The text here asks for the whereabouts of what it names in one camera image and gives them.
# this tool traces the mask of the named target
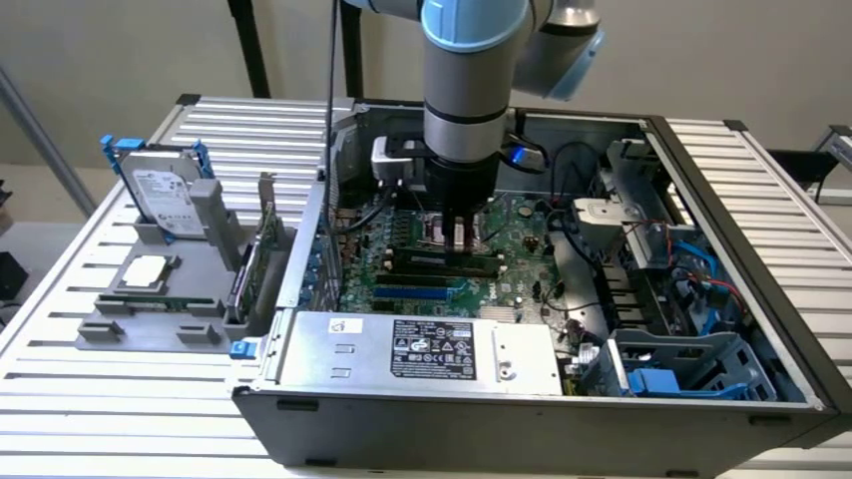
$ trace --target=hard drive label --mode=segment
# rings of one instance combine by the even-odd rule
[[[184,179],[172,172],[135,170],[143,202],[160,228],[175,236],[204,234]]]

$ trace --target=blue cable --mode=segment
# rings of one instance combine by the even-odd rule
[[[688,252],[694,256],[698,256],[702,259],[704,259],[704,262],[707,262],[707,266],[710,268],[710,278],[716,279],[716,271],[719,268],[719,261],[716,260],[716,258],[711,256],[710,254],[707,254],[696,245],[690,244],[687,241],[678,241],[672,246],[679,249],[683,249],[686,252]],[[699,336],[706,336],[707,334],[710,334],[710,331],[715,324],[716,324],[716,309],[711,307],[707,313],[707,320],[704,321],[704,325],[702,326],[702,331],[699,332]]]

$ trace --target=robotic arm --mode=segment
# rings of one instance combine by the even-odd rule
[[[464,225],[494,193],[512,88],[570,100],[603,31],[594,0],[347,0],[378,13],[420,20],[426,35],[426,188],[443,204],[454,249]]]

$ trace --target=capacitor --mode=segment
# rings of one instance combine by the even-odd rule
[[[531,218],[531,217],[532,217],[532,213],[534,213],[534,211],[532,211],[532,208],[531,208],[531,207],[520,207],[520,208],[518,209],[518,215],[519,215],[522,218]]]

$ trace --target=power supply label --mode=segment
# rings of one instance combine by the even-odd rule
[[[395,320],[391,373],[418,379],[476,380],[470,322]]]

